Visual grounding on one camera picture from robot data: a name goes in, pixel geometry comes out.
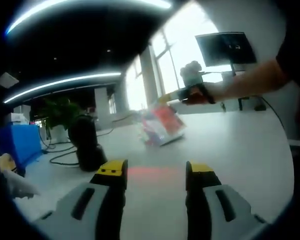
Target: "cable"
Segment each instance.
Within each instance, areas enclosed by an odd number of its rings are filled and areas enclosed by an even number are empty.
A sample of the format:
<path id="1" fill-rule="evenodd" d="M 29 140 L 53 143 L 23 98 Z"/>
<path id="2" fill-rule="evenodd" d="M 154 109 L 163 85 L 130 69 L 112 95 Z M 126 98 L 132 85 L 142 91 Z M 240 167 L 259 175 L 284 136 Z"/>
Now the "cable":
<path id="1" fill-rule="evenodd" d="M 51 143 L 51 145 L 58 145 L 58 144 L 71 144 L 71 142 L 70 141 L 61 141 L 61 142 Z"/>
<path id="2" fill-rule="evenodd" d="M 132 115 L 133 115 L 133 114 L 131 113 L 131 114 L 129 114 L 128 116 L 125 116 L 125 117 L 123 117 L 123 118 L 121 118 L 121 119 L 113 120 L 112 122 L 113 122 L 113 123 L 120 122 L 120 121 L 122 121 L 122 120 L 125 120 L 125 119 L 131 117 Z"/>
<path id="3" fill-rule="evenodd" d="M 114 121 L 112 121 L 112 122 L 113 122 L 113 123 L 119 122 L 119 121 L 122 121 L 122 120 L 125 120 L 125 119 L 129 118 L 130 116 L 132 116 L 132 114 L 129 114 L 128 116 L 126 116 L 126 117 L 124 117 L 124 118 L 121 118 L 121 119 L 118 119 L 118 120 L 114 120 Z M 104 134 L 97 135 L 97 137 L 102 137 L 102 136 L 108 135 L 108 134 L 112 133 L 113 130 L 115 130 L 115 129 L 112 128 L 109 132 L 104 133 Z M 67 149 L 64 149 L 64 150 L 59 150 L 59 151 L 45 151 L 45 153 L 48 154 L 48 153 L 59 153 L 59 152 L 64 152 L 64 151 L 70 150 L 70 149 L 72 149 L 72 148 L 74 148 L 74 147 L 75 147 L 75 146 L 72 146 L 72 147 L 70 147 L 70 148 L 67 148 Z M 61 155 L 59 155 L 59 156 L 55 156 L 55 157 L 51 158 L 51 159 L 49 160 L 49 162 L 50 162 L 51 164 L 56 164 L 56 165 L 61 165 L 61 166 L 79 166 L 79 163 L 63 163 L 63 162 L 53 161 L 53 160 L 55 160 L 55 159 L 64 157 L 64 156 L 66 156 L 66 155 L 69 155 L 69 154 L 72 154 L 72 153 L 75 153 L 75 152 L 76 152 L 76 151 L 71 151 L 71 152 L 67 152 L 67 153 L 61 154 Z"/>
<path id="4" fill-rule="evenodd" d="M 265 101 L 266 102 L 266 104 L 268 104 L 269 105 L 269 107 L 272 109 L 272 111 L 275 113 L 275 115 L 277 116 L 277 118 L 279 119 L 279 121 L 280 121 L 280 123 L 281 123 L 281 126 L 282 126 L 282 128 L 283 129 L 285 129 L 285 126 L 284 126 L 284 124 L 282 123 L 282 121 L 281 121 L 281 118 L 279 117 L 279 115 L 278 115 L 278 113 L 274 110 L 274 108 L 271 106 L 271 104 L 267 101 L 267 100 L 265 100 L 265 98 L 263 97 L 263 96 L 260 96 L 260 98 L 263 100 L 263 101 Z"/>
<path id="5" fill-rule="evenodd" d="M 61 152 L 64 152 L 64 151 L 68 151 L 70 149 L 73 149 L 75 146 L 71 146 L 69 148 L 66 148 L 66 149 L 62 149 L 62 150 L 57 150 L 57 151 L 47 151 L 47 150 L 43 150 L 45 154 L 52 154 L 52 153 L 61 153 Z"/>
<path id="6" fill-rule="evenodd" d="M 52 141 L 52 139 L 51 139 L 51 136 L 50 136 L 50 142 L 49 142 L 49 144 L 47 145 L 47 144 L 45 144 L 45 142 L 44 142 L 44 140 L 42 139 L 42 136 L 41 136 L 41 133 L 40 133 L 40 127 L 39 126 L 37 126 L 38 127 L 38 132 L 39 132 L 39 137 L 40 137 L 40 140 L 41 140 L 41 142 L 43 143 L 43 145 L 45 145 L 46 146 L 46 149 L 45 150 L 48 150 L 48 149 L 50 149 L 51 147 L 51 141 Z"/>
<path id="7" fill-rule="evenodd" d="M 55 160 L 55 159 L 61 158 L 61 157 L 63 157 L 63 156 L 69 155 L 69 154 L 73 154 L 73 153 L 75 153 L 75 152 L 76 152 L 76 151 L 70 151 L 70 152 L 61 154 L 61 155 L 59 155 L 59 156 L 55 156 L 55 157 L 53 157 L 53 158 L 51 158 L 51 159 L 49 160 L 49 163 L 55 164 L 55 165 L 62 165 L 62 166 L 79 166 L 79 163 L 78 163 L 78 162 L 77 162 L 77 163 L 63 163 L 63 162 L 53 161 L 53 160 Z"/>
<path id="8" fill-rule="evenodd" d="M 109 132 L 107 132 L 107 133 L 104 133 L 104 134 L 97 135 L 97 137 L 102 137 L 102 136 L 108 135 L 108 134 L 112 133 L 112 132 L 113 132 L 113 130 L 115 130 L 115 129 L 114 129 L 114 128 L 112 128 L 112 129 L 111 129 Z"/>

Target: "led light strip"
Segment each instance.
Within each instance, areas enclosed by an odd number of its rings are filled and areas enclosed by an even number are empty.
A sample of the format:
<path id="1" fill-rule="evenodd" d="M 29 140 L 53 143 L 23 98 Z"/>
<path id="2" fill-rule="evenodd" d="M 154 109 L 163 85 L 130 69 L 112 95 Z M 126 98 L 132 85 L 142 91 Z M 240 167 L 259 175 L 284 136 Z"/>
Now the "led light strip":
<path id="1" fill-rule="evenodd" d="M 46 87 L 57 85 L 57 84 L 63 84 L 63 83 L 82 80 L 82 79 L 115 77 L 115 76 L 120 76 L 120 75 L 121 75 L 120 72 L 111 72 L 111 73 L 100 73 L 100 74 L 93 74 L 93 75 L 86 75 L 86 76 L 78 76 L 78 77 L 72 77 L 72 78 L 68 78 L 68 79 L 64 79 L 64 80 L 60 80 L 60 81 L 54 81 L 54 82 L 51 82 L 51 83 L 47 83 L 47 84 L 44 84 L 44 85 L 41 85 L 41 86 L 36 86 L 36 87 L 31 88 L 29 90 L 23 91 L 23 92 L 21 92 L 17 95 L 14 95 L 14 96 L 8 98 L 7 100 L 4 101 L 4 103 L 7 104 L 8 102 L 10 102 L 10 101 L 22 96 L 22 95 L 31 93 L 31 92 L 39 90 L 39 89 L 43 89 L 43 88 L 46 88 Z"/>
<path id="2" fill-rule="evenodd" d="M 21 17 L 19 17 L 6 31 L 5 34 L 8 35 L 16 26 L 21 24 L 24 20 L 28 19 L 32 15 L 41 12 L 42 10 L 45 10 L 51 6 L 66 2 L 66 1 L 75 1 L 75 0 L 46 0 L 33 8 L 31 8 L 29 11 L 24 13 Z M 171 7 L 171 3 L 163 1 L 163 0 L 135 0 L 147 4 L 154 5 L 158 8 L 162 9 L 169 9 Z"/>

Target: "blue container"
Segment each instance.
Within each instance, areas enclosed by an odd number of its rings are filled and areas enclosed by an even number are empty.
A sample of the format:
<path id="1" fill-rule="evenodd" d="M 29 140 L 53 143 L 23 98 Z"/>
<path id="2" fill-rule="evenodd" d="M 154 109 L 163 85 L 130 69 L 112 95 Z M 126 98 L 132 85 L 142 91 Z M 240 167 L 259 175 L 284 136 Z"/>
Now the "blue container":
<path id="1" fill-rule="evenodd" d="M 0 128 L 0 150 L 13 157 L 17 168 L 24 169 L 42 155 L 37 125 L 7 125 Z"/>

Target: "box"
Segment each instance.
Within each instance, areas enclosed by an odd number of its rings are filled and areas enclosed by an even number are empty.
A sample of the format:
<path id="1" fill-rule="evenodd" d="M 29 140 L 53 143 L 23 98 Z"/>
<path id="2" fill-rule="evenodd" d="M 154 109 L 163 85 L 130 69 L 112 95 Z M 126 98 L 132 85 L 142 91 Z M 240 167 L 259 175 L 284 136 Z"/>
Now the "box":
<path id="1" fill-rule="evenodd" d="M 2 156 L 0 156 L 0 172 L 3 172 L 4 170 L 13 171 L 16 169 L 16 167 L 15 160 L 10 154 L 4 153 Z"/>
<path id="2" fill-rule="evenodd" d="M 7 125 L 0 128 L 0 151 L 12 156 L 17 169 L 24 169 L 42 155 L 37 125 Z"/>

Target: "computer monitor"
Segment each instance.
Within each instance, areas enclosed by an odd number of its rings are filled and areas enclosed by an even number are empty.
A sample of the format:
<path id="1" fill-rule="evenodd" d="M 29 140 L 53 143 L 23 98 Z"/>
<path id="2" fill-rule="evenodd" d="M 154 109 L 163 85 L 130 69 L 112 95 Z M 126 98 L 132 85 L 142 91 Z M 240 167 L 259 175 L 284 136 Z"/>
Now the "computer monitor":
<path id="1" fill-rule="evenodd" d="M 254 51 L 243 32 L 218 32 L 195 38 L 206 67 L 256 62 Z"/>

